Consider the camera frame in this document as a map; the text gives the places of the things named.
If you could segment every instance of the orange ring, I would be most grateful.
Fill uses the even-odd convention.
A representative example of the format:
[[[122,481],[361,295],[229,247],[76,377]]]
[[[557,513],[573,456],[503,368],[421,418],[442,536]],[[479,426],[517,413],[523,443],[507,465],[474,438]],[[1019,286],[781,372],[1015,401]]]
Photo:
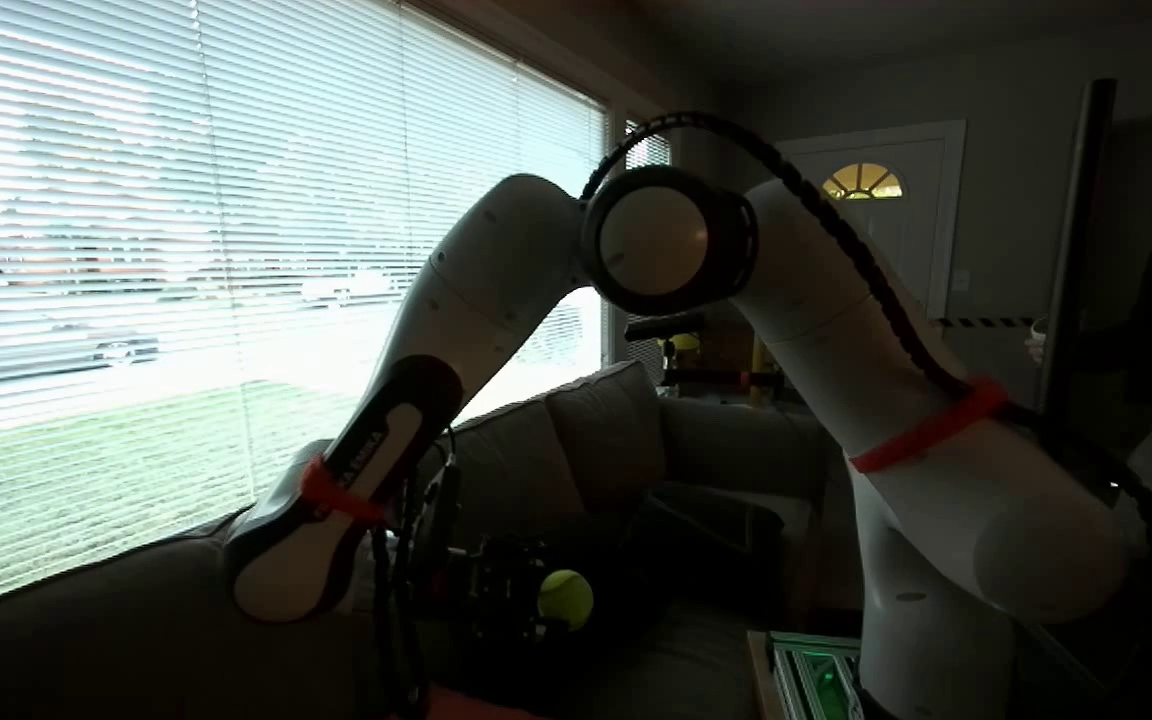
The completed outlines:
[[[389,513],[373,498],[348,495],[348,489],[326,481],[326,465],[308,465],[301,475],[301,495],[318,513],[341,513],[361,529],[383,529]]]
[[[974,385],[962,401],[955,401],[952,409],[929,414],[924,423],[890,436],[890,438],[881,443],[881,449],[867,449],[867,452],[850,456],[850,466],[860,466],[860,472],[883,472],[883,466],[890,466],[890,465],[903,465],[903,458],[912,458],[912,456],[924,456],[932,443],[939,443],[939,438],[962,431],[966,423],[1000,413],[1002,401],[1007,401],[1002,385],[984,379],[984,385]]]

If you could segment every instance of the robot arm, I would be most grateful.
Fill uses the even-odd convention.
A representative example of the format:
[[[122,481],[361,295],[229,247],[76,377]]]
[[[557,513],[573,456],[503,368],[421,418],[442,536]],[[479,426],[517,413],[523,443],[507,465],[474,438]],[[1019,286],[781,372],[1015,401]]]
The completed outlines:
[[[573,200],[513,176],[421,271],[341,438],[304,452],[285,489],[231,525],[231,599],[258,618],[333,608],[396,481],[580,283],[638,314],[731,301],[847,456],[961,405],[894,345],[821,213],[781,183],[737,194],[638,168]],[[932,332],[918,345],[955,365]],[[1113,513],[986,413],[850,481],[867,571],[860,674],[901,716],[1000,711],[1002,614],[1076,618],[1124,579]]]
[[[575,236],[580,204],[541,176],[499,178],[442,236],[401,308],[373,395],[229,529],[225,577],[238,611],[304,618],[342,599],[356,543],[383,525],[396,482],[583,283]]]

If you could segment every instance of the window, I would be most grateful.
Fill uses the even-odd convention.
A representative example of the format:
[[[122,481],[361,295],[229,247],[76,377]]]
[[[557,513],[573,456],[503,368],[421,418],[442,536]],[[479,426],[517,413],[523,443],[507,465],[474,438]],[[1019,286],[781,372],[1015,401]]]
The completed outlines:
[[[590,99],[396,2],[0,2],[0,591],[262,495],[446,225],[599,151]],[[575,291],[474,409],[596,365]]]
[[[828,200],[872,204],[903,194],[901,176],[886,162],[842,162],[821,183]]]

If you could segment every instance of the door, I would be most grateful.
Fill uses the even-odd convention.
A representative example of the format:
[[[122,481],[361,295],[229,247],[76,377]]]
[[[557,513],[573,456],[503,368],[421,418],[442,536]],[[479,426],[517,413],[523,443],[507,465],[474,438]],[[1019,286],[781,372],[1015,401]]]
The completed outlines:
[[[912,122],[785,140],[781,151],[822,188],[883,254],[929,319],[948,310],[962,122]]]

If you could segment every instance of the tennis ball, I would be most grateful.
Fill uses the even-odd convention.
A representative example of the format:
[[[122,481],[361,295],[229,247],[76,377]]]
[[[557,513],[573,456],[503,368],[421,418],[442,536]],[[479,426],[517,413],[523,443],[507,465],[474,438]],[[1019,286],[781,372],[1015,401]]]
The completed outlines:
[[[590,582],[573,568],[547,571],[541,579],[534,614],[580,633],[590,614]]]
[[[680,332],[680,337],[669,337],[671,340],[671,350],[699,350],[699,337],[693,332]]]

